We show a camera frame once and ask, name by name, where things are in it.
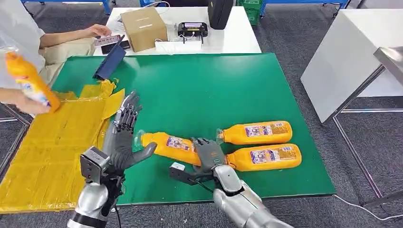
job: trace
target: barcode label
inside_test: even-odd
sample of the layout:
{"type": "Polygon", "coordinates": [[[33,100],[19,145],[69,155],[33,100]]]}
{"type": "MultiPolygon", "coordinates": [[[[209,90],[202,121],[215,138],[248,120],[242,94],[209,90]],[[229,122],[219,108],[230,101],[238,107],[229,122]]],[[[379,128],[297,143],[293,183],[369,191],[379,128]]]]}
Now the barcode label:
{"type": "Polygon", "coordinates": [[[111,37],[105,37],[101,39],[97,39],[94,43],[95,46],[103,46],[107,44],[113,44],[120,40],[120,35],[114,35],[111,37]]]}

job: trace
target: white shirt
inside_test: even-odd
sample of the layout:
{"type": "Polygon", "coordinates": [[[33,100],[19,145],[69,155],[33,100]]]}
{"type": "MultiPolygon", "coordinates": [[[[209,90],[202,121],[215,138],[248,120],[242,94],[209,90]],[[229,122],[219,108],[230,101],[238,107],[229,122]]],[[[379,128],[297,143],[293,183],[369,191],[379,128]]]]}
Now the white shirt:
{"type": "MultiPolygon", "coordinates": [[[[20,0],[0,0],[0,48],[15,46],[38,73],[45,66],[45,59],[38,53],[43,34],[20,0]]],[[[0,88],[19,88],[7,72],[4,54],[0,55],[0,88]]]]}

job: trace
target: person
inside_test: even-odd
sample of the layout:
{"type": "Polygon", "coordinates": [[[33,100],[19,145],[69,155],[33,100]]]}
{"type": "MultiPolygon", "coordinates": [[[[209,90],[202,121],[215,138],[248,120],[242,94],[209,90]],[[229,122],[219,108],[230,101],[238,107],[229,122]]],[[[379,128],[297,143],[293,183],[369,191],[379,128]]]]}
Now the person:
{"type": "MultiPolygon", "coordinates": [[[[110,36],[111,30],[94,24],[86,29],[45,33],[38,27],[19,0],[0,0],[0,48],[14,46],[25,60],[32,63],[49,86],[55,81],[70,56],[94,53],[95,36],[110,36]]],[[[15,105],[28,114],[40,114],[49,108],[26,97],[8,74],[0,57],[0,102],[15,105]]]]}

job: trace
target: plastic bottle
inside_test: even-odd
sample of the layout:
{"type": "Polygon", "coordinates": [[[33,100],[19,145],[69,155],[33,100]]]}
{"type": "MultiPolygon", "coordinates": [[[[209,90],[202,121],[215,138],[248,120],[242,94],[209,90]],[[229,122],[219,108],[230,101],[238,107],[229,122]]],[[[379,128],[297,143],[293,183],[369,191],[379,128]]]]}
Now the plastic bottle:
{"type": "Polygon", "coordinates": [[[239,171],[287,169],[301,161],[299,148],[290,143],[242,148],[227,155],[230,166],[239,171]]]}
{"type": "Polygon", "coordinates": [[[21,85],[22,92],[32,100],[50,107],[50,113],[60,106],[60,101],[50,88],[42,81],[36,68],[16,51],[5,53],[9,74],[21,85]]]}
{"type": "Polygon", "coordinates": [[[157,143],[155,154],[197,166],[201,165],[199,156],[194,151],[192,142],[188,139],[171,136],[164,132],[144,133],[140,137],[143,146],[150,142],[157,143]]]}
{"type": "Polygon", "coordinates": [[[286,143],[292,137],[287,121],[237,124],[226,130],[217,129],[217,142],[236,145],[286,143]]]}

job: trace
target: green mat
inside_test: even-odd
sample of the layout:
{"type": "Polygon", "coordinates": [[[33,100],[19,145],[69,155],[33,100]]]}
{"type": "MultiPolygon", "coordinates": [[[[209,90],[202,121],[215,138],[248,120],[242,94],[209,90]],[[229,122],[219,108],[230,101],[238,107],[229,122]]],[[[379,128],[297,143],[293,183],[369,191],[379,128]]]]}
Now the green mat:
{"type": "MultiPolygon", "coordinates": [[[[69,58],[53,89],[80,94],[84,84],[96,83],[92,75],[103,59],[69,58]]],[[[290,122],[290,142],[299,146],[302,163],[293,169],[238,172],[239,177],[263,198],[336,193],[274,54],[125,57],[114,78],[116,91],[136,89],[140,95],[144,108],[136,131],[214,139],[217,128],[234,124],[290,122]]],[[[231,153],[240,147],[225,143],[222,148],[231,153]]],[[[173,162],[153,155],[128,169],[118,204],[212,200],[202,187],[170,179],[173,162]]],[[[212,181],[206,185],[213,187],[212,181]]]]}

